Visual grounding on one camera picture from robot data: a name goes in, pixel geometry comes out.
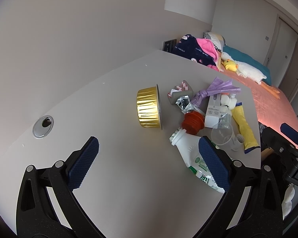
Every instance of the screw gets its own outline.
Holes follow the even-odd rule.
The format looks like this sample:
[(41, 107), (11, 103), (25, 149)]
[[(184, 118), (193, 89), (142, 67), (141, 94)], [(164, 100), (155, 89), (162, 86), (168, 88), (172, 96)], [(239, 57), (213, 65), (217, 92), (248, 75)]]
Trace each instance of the screw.
[(55, 163), (55, 166), (56, 166), (57, 168), (61, 167), (62, 165), (63, 165), (63, 161), (57, 161), (57, 162)]
[(269, 166), (264, 166), (264, 169), (265, 169), (267, 172), (269, 172), (269, 171), (271, 170)]
[(33, 170), (33, 166), (28, 166), (27, 167), (27, 172), (31, 172)]
[(236, 160), (236, 161), (234, 161), (234, 165), (236, 167), (241, 167), (242, 166), (242, 163), (240, 161)]

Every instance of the white plastic bottle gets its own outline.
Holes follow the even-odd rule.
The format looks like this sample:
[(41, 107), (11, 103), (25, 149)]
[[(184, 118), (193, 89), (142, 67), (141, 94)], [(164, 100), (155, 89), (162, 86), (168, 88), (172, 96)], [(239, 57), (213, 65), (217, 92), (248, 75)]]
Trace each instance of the white plastic bottle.
[(207, 185), (224, 193), (224, 189), (217, 186), (211, 172), (207, 168), (199, 153), (199, 140), (201, 137), (186, 133), (185, 129), (178, 128), (170, 137), (169, 141), (177, 146), (186, 166)]

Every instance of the teal blanket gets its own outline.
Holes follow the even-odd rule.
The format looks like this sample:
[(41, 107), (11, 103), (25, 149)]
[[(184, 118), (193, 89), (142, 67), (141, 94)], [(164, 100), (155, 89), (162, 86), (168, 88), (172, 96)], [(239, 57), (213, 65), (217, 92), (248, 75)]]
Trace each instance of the teal blanket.
[(270, 71), (267, 67), (263, 66), (260, 62), (254, 60), (252, 57), (250, 57), (247, 54), (242, 53), (241, 51), (234, 49), (229, 46), (224, 46), (223, 52), (228, 53), (234, 61), (240, 61), (248, 63), (249, 65), (255, 67), (256, 69), (260, 70), (264, 75), (266, 75), (267, 79), (263, 80), (266, 84), (271, 86), (271, 77), (270, 77)]

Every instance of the clear plastic cup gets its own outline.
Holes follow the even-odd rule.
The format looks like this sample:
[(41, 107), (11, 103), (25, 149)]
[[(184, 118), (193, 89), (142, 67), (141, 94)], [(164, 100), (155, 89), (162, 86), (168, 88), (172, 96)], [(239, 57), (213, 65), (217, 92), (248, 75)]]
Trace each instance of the clear plastic cup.
[(230, 150), (239, 150), (244, 143), (244, 138), (240, 134), (236, 137), (231, 124), (229, 122), (221, 121), (213, 126), (211, 131), (211, 141), (220, 149), (228, 152)]

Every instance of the orange plush leg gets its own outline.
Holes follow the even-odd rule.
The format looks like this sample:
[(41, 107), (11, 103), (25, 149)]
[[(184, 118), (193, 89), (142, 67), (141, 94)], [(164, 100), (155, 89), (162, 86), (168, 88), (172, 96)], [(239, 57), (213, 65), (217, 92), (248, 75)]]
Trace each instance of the orange plush leg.
[(276, 94), (276, 92), (275, 92), (273, 89), (271, 89), (271, 88), (272, 88), (271, 86), (268, 86), (268, 85), (267, 85), (266, 83), (264, 83), (263, 81), (261, 81), (261, 86), (262, 86), (265, 90), (267, 90), (269, 93), (271, 93), (275, 98), (280, 99), (279, 95)]

